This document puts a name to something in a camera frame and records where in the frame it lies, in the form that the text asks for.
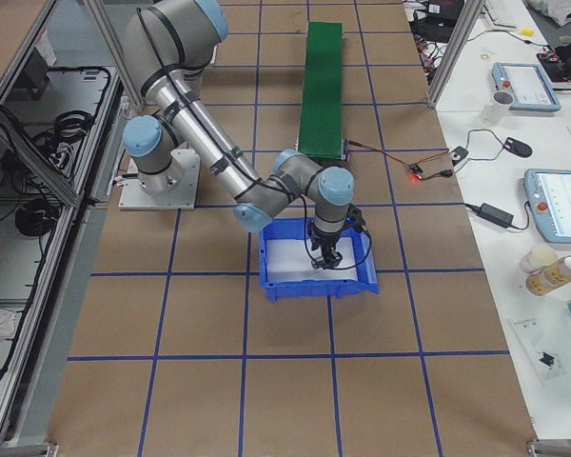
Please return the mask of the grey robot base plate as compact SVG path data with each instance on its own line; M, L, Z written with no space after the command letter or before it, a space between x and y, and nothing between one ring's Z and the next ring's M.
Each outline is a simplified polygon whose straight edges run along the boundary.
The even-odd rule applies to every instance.
M132 158L121 182L118 207L125 210L194 209L201 160L193 149L174 149L170 167L160 174L139 173Z

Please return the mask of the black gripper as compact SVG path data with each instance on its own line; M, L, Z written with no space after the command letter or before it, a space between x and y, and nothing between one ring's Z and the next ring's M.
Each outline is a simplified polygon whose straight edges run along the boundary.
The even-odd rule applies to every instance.
M341 232L325 232L317 228L315 225L307 226L307 234L311 242L311 249L319 249L321 256L311 259L311 266L318 268L337 268L343 256L336 250L336 245L341 238Z

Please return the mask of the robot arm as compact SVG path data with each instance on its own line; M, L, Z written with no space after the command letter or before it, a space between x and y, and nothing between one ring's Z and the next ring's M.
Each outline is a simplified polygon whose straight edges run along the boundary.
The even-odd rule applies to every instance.
M313 201L314 217L303 235L321 255L312 258L311 265L339 269L342 255L336 245L341 234L365 230L360 210L351 203L353 174L344 168L323 168L299 151L286 149L263 178L190 84L227 34L226 18L216 1L159 1L137 10L122 44L133 84L236 201L235 217L247 231L260 231L298 198Z

